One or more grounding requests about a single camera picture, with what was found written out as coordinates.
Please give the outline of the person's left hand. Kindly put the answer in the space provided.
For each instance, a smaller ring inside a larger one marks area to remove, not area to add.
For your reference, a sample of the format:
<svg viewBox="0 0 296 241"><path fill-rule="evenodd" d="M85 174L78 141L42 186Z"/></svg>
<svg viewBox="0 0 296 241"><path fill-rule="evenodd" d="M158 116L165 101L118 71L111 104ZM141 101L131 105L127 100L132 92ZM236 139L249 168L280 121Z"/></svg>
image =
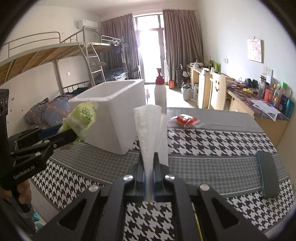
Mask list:
<svg viewBox="0 0 296 241"><path fill-rule="evenodd" d="M30 189L29 180L25 180L23 183L17 186L17 191L19 193L18 200L21 204L29 204L32 201L32 192ZM11 198L12 192L11 190L4 190L1 187L1 198L8 199Z"/></svg>

